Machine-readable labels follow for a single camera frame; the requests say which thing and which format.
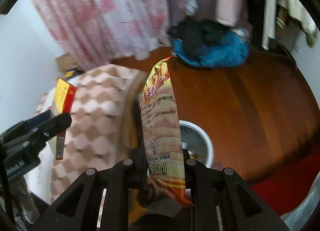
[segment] white wall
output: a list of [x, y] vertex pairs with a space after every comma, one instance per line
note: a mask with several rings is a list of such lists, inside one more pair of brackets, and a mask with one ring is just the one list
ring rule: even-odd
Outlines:
[[0, 133], [34, 116], [38, 99], [60, 76], [54, 58], [63, 53], [31, 0], [0, 15]]
[[297, 66], [308, 82], [318, 106], [320, 107], [320, 33], [317, 32], [316, 44], [310, 48], [306, 42], [306, 35], [300, 32], [296, 44], [291, 51], [297, 61]]

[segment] printed barcode number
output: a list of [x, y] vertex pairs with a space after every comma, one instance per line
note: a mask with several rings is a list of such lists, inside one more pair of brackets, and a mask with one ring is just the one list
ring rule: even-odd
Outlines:
[[64, 145], [64, 137], [63, 136], [60, 136], [58, 137], [57, 139], [57, 149], [56, 149], [56, 152], [57, 152], [57, 156], [58, 158], [62, 158], [62, 155], [63, 155], [63, 145]]

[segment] wooden floor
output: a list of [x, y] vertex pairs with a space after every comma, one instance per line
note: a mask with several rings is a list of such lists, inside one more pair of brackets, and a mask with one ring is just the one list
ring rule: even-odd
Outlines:
[[[114, 63], [149, 72], [170, 55], [161, 48], [144, 61]], [[319, 108], [308, 84], [279, 56], [251, 50], [247, 62], [232, 69], [192, 69], [171, 59], [169, 72], [179, 119], [199, 125], [212, 140], [213, 168], [258, 178], [299, 154], [318, 130]]]

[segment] plastic bag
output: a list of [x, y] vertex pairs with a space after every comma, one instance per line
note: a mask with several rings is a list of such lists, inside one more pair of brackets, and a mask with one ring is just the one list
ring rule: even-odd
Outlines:
[[141, 98], [141, 119], [150, 178], [155, 186], [181, 206], [192, 203], [186, 191], [177, 105], [167, 60], [151, 70]]

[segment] red and yellow box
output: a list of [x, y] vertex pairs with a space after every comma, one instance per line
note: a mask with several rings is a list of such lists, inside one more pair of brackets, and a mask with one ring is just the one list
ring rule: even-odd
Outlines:
[[[57, 116], [61, 113], [70, 113], [76, 90], [77, 88], [75, 86], [71, 85], [61, 78], [58, 79], [51, 106], [52, 117]], [[66, 131], [63, 131], [49, 140], [50, 149], [56, 160], [63, 159], [65, 136]]]

